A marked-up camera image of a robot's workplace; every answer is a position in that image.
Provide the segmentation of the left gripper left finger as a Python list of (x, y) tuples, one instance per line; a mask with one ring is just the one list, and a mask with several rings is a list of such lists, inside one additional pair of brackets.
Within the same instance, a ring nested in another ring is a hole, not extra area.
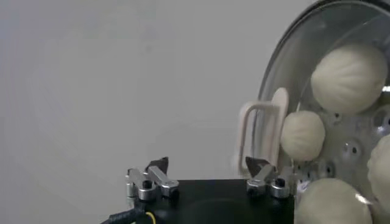
[(169, 158), (152, 160), (141, 172), (129, 168), (126, 173), (127, 197), (141, 201), (153, 201), (159, 193), (164, 198), (179, 195), (179, 182), (168, 178)]

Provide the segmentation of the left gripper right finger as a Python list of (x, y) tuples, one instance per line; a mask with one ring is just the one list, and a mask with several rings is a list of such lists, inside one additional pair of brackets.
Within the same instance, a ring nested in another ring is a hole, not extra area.
[(247, 156), (245, 162), (251, 176), (246, 181), (246, 190), (250, 197), (270, 194), (274, 198), (284, 199), (290, 196), (289, 166), (278, 172), (275, 166), (265, 159)]

